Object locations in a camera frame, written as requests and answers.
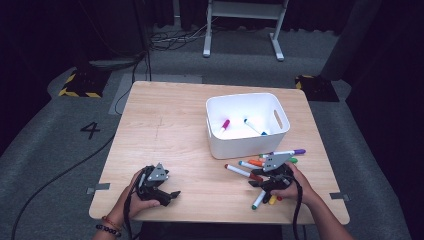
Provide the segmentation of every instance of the number 4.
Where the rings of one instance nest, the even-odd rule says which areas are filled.
[[[97,127],[97,123],[92,122],[88,124],[87,126],[81,128],[81,132],[90,132],[90,136],[88,137],[88,139],[91,139],[93,137],[94,132],[100,132],[100,129],[96,129],[96,127]]]

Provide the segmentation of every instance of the stand leg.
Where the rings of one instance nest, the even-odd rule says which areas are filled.
[[[284,60],[283,52],[281,51],[280,44],[278,43],[278,35],[280,34],[281,25],[283,24],[284,15],[286,14],[288,0],[284,1],[281,7],[280,17],[277,21],[277,26],[275,27],[275,33],[270,33],[269,36],[271,38],[272,46],[274,47],[275,55],[278,61]]]
[[[208,4],[207,29],[206,29],[206,36],[205,36],[205,46],[203,48],[203,57],[210,57],[210,55],[211,55],[212,1],[213,0],[209,0],[209,4]]]

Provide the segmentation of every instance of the human hand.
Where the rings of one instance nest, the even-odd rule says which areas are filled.
[[[110,219],[114,219],[116,222],[122,224],[124,220],[123,210],[125,206],[125,201],[130,191],[133,190],[132,187],[134,186],[134,183],[137,180],[137,177],[140,175],[142,171],[143,169],[136,172],[133,178],[131,179],[130,184],[124,189],[124,191],[122,191],[115,206],[112,208],[111,212],[108,214],[108,217]],[[159,205],[160,205],[160,202],[158,200],[142,201],[136,193],[131,193],[131,204],[130,204],[130,212],[128,214],[128,217],[132,219],[135,216],[137,216],[137,214],[139,214],[142,210],[152,208],[152,207],[157,207]]]
[[[124,192],[127,193],[126,196],[128,196],[128,192],[131,190],[132,186],[134,185],[135,181],[137,180],[137,177],[140,175],[140,173],[143,171],[143,169],[141,169],[140,171],[136,172],[133,176],[133,178],[131,179],[131,183],[130,185],[128,185]],[[160,202],[158,200],[141,200],[137,194],[132,193],[131,194],[131,204],[130,204],[130,212],[128,217],[129,218],[133,218],[135,217],[140,211],[148,209],[148,208],[152,208],[152,207],[157,207],[160,205]]]
[[[299,169],[297,169],[297,167],[292,162],[287,161],[284,164],[286,164],[293,171],[294,178],[299,182],[300,186],[302,186],[302,202],[305,204],[312,202],[318,195],[312,189],[308,179],[301,171],[299,171]],[[293,182],[288,188],[283,190],[272,190],[271,195],[297,200],[298,191],[296,183]]]

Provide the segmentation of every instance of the white plastic bin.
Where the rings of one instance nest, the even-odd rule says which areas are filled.
[[[217,159],[273,152],[290,129],[280,102],[271,93],[212,97],[206,101],[206,111],[210,150]],[[227,119],[230,123],[220,134]]]

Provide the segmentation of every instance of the metal stand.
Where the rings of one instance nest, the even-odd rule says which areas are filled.
[[[274,33],[270,33],[272,46],[278,61],[284,60],[283,52],[278,43],[278,35],[286,13],[289,0],[284,0],[282,4],[260,4],[260,3],[242,3],[242,2],[220,2],[209,0],[207,29],[203,56],[210,57],[212,42],[212,16],[219,17],[237,17],[237,18],[257,18],[277,20]]]

